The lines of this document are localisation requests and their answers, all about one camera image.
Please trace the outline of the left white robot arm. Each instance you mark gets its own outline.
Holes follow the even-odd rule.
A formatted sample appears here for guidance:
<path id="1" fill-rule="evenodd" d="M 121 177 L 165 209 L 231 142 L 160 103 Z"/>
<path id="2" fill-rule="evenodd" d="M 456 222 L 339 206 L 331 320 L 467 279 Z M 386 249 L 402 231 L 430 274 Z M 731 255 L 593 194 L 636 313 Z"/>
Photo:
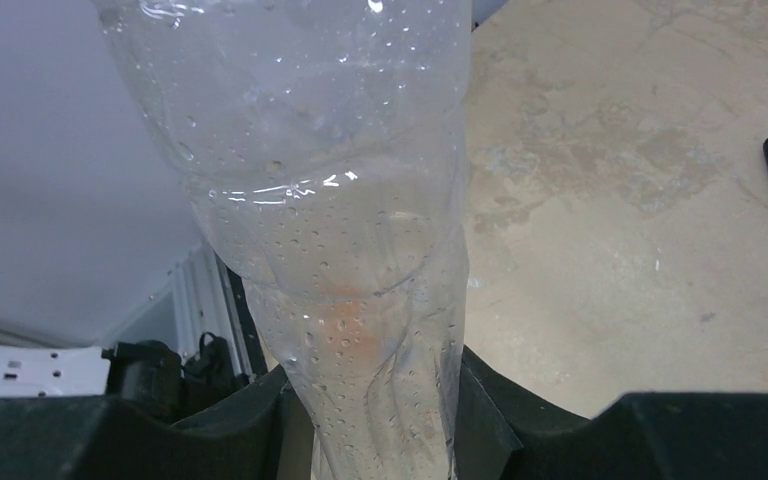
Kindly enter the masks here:
<path id="1" fill-rule="evenodd" d="M 154 340 L 67 349 L 0 346 L 0 398 L 102 395 L 172 421 L 182 411 L 181 357 Z"/>

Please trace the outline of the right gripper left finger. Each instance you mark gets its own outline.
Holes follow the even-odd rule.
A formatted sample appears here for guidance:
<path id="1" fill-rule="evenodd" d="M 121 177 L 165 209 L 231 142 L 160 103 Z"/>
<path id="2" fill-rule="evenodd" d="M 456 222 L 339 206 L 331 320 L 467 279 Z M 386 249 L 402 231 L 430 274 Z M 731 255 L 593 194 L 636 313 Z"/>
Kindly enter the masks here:
<path id="1" fill-rule="evenodd" d="M 264 479 L 282 368 L 168 425 L 113 396 L 0 399 L 0 479 Z"/>

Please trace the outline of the clear plastic bottle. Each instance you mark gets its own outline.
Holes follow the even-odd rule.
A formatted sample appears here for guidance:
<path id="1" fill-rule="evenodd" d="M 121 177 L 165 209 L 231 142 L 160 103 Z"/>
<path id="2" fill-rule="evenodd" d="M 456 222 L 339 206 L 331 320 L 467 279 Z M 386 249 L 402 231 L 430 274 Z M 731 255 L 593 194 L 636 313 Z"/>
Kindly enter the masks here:
<path id="1" fill-rule="evenodd" d="M 319 479 L 453 479 L 468 1 L 98 1 Z"/>

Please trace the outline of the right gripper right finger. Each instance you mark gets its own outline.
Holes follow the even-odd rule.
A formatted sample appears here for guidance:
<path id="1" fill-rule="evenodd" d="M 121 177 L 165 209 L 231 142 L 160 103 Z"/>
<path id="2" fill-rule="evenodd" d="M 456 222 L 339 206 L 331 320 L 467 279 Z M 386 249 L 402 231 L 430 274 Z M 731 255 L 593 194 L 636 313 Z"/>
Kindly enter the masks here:
<path id="1" fill-rule="evenodd" d="M 594 419 L 464 349 L 461 479 L 768 479 L 768 394 L 628 393 Z"/>

